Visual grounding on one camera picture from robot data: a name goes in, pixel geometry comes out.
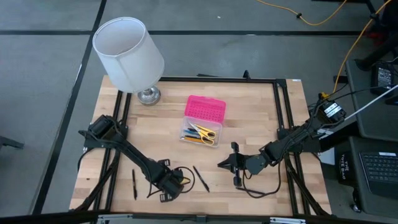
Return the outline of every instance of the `yellow cable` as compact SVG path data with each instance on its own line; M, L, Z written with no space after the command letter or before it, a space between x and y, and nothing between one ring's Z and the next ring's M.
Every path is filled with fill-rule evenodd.
M376 15L380 13L380 11L382 11L384 9L384 7L390 3L392 0L388 0L386 1L380 8L379 10L376 11ZM369 20L369 22L366 24L366 26L363 28L362 32L360 33L360 35L358 36L358 38L355 40L354 44L351 46L351 48L349 49L349 51L346 54L346 57L343 60L343 63L340 66L340 69L338 71L337 77L336 77L336 82L335 82L335 87L333 89L333 93L336 91L337 88L337 83L338 83L338 78L340 77L341 71L343 71L343 67L344 64L346 63L349 54L351 53L351 51L353 50L353 48L355 47L355 45L358 43L358 41L360 40L360 38L362 37L363 33L365 32L365 30L368 28L368 26L372 23L373 19Z
M263 2L263 1L261 1L261 0L256 0L256 1L257 1L257 2L260 2L260 3L263 3L263 4L266 4L267 6L277 7L277 8L279 8L279 9L285 9L285 10L288 10L289 12L295 14L296 16L298 15L298 13L295 12L293 9L289 9L289 8L287 8L287 7L282 7L282 6L277 6L277 5L274 5L274 4L271 4L271 3ZM344 6L344 4L345 4L346 2L347 2L347 0L344 0L344 2L341 3L341 5L334 11L334 13L332 13L327 19L325 19L325 20L322 21L322 22L319 22L319 23L316 23L316 24L312 24L312 23L310 23L310 22L307 22L307 21L303 18L303 16L300 16L300 19L303 20L306 24L308 24L308 25L310 25L310 26L319 26L319 25L322 25L322 24L324 24L325 22L327 22L329 19L331 19L333 16L335 16L336 13L341 9L341 7Z

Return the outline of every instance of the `wooden table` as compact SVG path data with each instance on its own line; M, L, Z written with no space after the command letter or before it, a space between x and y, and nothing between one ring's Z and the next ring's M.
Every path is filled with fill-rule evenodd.
M272 85L264 83L213 82L158 82L162 98L154 106L141 105L132 97L128 121L127 140L144 155L155 160L170 159L171 168L195 165L207 182L208 193L197 179L193 190L181 194L173 202L160 203L159 194L146 198L149 183L140 168L122 155L116 179L111 211L126 213L179 213L208 215L292 215L285 166L281 166L282 185L274 194L253 199L233 185L233 174L217 167L233 152L231 142L236 141L241 153L258 154L258 149L276 140L277 113ZM308 119L307 103L300 80L287 80L290 105L295 125ZM108 76L103 78L93 121L102 114L112 114L117 89ZM178 139L189 95L210 96L226 102L220 146L199 146ZM287 121L285 107L284 120ZM76 180L70 208L79 206L98 182L104 149L96 149L85 156ZM305 183L317 202L330 212L329 199L319 161L309 153L301 154ZM132 191L131 170L136 170L138 198ZM266 167L259 175L246 181L248 188L262 192L276 189L277 166ZM104 190L101 206L106 198ZM300 191L296 186L299 211L302 212Z

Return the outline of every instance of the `marker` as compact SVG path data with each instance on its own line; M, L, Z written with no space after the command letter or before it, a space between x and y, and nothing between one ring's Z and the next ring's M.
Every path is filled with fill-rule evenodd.
M210 193L210 189L209 186L207 186L206 182L203 180L203 178L201 177L201 175L199 174L199 171L197 170L197 168L195 166L192 166L193 170L197 173L197 176L199 177L200 181L203 183L203 186L205 186L207 192Z
M137 200L137 188L136 188L136 173L132 170L132 190L134 194L134 200Z

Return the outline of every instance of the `scissors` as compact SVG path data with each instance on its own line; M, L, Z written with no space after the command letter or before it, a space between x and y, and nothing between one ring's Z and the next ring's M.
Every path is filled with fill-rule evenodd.
M214 139L216 138L216 133L210 129L204 128L197 124L192 124L188 121L188 123L195 129L195 131L200 135L200 140L209 145L214 145Z

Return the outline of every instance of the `lamp base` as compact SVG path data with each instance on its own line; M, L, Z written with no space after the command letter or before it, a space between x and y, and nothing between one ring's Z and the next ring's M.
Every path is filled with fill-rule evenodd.
M155 105L160 100L160 90L156 86L152 86L138 93L138 100L144 106Z

